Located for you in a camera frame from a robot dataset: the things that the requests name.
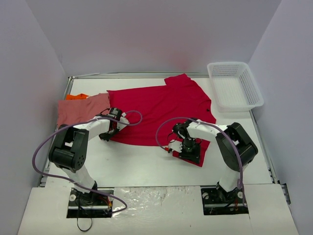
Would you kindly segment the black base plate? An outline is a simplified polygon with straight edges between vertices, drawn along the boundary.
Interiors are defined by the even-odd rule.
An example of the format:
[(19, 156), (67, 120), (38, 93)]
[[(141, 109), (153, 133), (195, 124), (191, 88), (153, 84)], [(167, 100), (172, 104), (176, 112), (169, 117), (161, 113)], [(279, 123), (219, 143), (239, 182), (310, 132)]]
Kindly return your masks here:
[(235, 188), (223, 194), (216, 187), (201, 187), (202, 209), (204, 215), (237, 215), (248, 214), (243, 192)]
[(102, 194), (91, 192), (86, 195), (71, 188), (67, 218), (111, 218), (113, 199)]

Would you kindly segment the white plastic basket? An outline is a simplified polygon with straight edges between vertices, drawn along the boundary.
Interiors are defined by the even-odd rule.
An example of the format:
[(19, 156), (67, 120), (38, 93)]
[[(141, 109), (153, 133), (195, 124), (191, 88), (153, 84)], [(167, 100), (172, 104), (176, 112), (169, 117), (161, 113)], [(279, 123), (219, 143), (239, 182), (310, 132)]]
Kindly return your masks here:
[(248, 112), (261, 107), (264, 99), (244, 62), (215, 62), (207, 65), (209, 80), (220, 112)]

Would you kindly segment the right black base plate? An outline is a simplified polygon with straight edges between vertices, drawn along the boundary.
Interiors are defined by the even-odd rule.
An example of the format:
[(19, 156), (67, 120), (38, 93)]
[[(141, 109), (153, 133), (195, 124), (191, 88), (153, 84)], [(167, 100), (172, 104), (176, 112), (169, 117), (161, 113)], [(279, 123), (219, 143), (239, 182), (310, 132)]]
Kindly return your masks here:
[(237, 215), (248, 214), (243, 192), (235, 188), (223, 194), (216, 187), (201, 187), (202, 209), (204, 215)]

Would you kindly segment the pink folded t-shirt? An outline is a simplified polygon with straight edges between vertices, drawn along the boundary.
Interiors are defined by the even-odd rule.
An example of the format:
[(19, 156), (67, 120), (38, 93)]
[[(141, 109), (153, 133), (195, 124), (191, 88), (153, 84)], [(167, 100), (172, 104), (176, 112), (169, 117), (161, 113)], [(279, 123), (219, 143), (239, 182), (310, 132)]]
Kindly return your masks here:
[(100, 93), (85, 99), (59, 100), (57, 127), (88, 121), (97, 114), (107, 114), (110, 108), (108, 93)]

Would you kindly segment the orange folded t-shirt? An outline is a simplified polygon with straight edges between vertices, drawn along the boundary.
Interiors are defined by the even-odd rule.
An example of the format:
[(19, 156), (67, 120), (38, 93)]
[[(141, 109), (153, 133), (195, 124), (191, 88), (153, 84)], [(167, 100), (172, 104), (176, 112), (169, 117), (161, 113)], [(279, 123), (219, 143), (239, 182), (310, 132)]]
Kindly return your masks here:
[(87, 99), (88, 97), (89, 95), (87, 94), (77, 94), (77, 95), (67, 94), (66, 100), (82, 100)]

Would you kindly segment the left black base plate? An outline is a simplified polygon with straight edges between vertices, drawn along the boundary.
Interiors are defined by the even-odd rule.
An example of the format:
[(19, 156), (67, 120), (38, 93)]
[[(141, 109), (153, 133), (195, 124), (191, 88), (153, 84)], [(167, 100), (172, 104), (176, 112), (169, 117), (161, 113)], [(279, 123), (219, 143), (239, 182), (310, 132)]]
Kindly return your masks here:
[(113, 199), (102, 194), (91, 192), (86, 195), (71, 188), (67, 218), (111, 218)]

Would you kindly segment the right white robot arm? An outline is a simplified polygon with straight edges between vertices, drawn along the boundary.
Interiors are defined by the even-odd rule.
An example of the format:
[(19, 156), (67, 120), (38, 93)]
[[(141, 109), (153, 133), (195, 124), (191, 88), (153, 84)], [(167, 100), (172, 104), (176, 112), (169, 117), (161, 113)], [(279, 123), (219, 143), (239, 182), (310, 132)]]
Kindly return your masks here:
[(258, 154), (258, 148), (241, 124), (216, 125), (201, 120), (188, 119), (173, 126), (179, 138), (168, 145), (168, 152), (177, 152), (178, 157), (199, 164), (201, 142), (216, 141), (226, 169), (217, 182), (217, 197), (226, 203), (234, 200), (237, 191), (243, 189), (244, 168)]

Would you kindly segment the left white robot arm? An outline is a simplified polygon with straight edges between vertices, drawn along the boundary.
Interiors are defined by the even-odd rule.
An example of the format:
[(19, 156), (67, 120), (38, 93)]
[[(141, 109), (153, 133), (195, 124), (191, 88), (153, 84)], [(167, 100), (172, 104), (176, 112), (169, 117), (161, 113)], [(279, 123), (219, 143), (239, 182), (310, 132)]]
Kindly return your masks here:
[(98, 200), (97, 182), (90, 176), (85, 161), (88, 143), (99, 137), (109, 141), (124, 125), (118, 123), (123, 120), (123, 112), (118, 108), (110, 108), (108, 114), (97, 114), (88, 123), (70, 126), (56, 134), (49, 161), (60, 168), (74, 184), (76, 198), (88, 205)]

